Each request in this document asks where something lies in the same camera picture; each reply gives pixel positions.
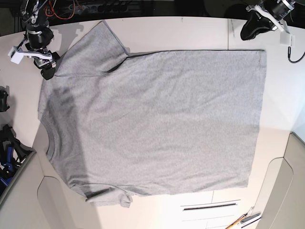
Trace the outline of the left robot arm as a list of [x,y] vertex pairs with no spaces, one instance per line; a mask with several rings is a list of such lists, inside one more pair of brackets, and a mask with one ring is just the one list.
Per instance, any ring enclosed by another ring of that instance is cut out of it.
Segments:
[[293,0],[262,0],[246,7],[248,20],[243,25],[240,37],[243,41],[252,40],[261,33],[284,31],[283,19],[294,10]]

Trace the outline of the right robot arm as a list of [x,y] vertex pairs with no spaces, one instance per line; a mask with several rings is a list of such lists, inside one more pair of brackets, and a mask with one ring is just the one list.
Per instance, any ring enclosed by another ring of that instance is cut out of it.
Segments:
[[51,79],[57,67],[60,56],[57,52],[51,52],[47,46],[54,38],[49,28],[48,15],[45,8],[49,5],[48,0],[23,0],[21,2],[21,20],[26,24],[26,48],[30,52],[38,54],[34,56],[34,64],[40,69],[45,80]]

